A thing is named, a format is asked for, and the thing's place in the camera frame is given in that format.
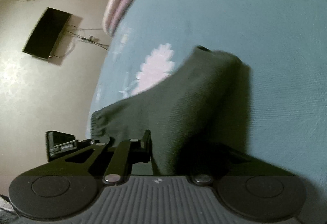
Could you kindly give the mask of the dark green knit garment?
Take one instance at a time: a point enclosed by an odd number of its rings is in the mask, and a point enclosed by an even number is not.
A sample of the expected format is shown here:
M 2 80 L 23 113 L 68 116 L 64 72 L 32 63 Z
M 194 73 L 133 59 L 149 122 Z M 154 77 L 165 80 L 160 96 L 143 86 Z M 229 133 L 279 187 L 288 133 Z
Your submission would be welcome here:
M 91 137 L 115 144 L 151 132 L 151 163 L 135 174 L 217 175 L 251 161 L 224 143 L 244 140 L 248 74 L 233 54 L 194 48 L 171 76 L 91 115 Z

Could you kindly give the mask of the blue flower-print bed sheet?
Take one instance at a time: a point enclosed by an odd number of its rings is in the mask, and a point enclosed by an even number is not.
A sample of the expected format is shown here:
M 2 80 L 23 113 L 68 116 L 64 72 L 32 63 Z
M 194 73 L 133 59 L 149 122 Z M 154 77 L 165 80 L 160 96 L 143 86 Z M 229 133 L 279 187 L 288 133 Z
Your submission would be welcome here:
M 305 223 L 326 223 L 326 0 L 134 0 L 102 66 L 91 112 L 172 74 L 197 45 L 243 62 L 209 125 L 232 147 L 305 178 Z

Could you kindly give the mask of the black wall television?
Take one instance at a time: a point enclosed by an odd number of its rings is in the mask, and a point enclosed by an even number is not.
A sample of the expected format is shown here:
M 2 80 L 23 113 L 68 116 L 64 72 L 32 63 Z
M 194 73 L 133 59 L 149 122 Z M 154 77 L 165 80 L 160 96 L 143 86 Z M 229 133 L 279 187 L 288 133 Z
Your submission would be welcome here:
M 23 52 L 49 59 L 71 16 L 68 12 L 48 7 L 34 27 Z

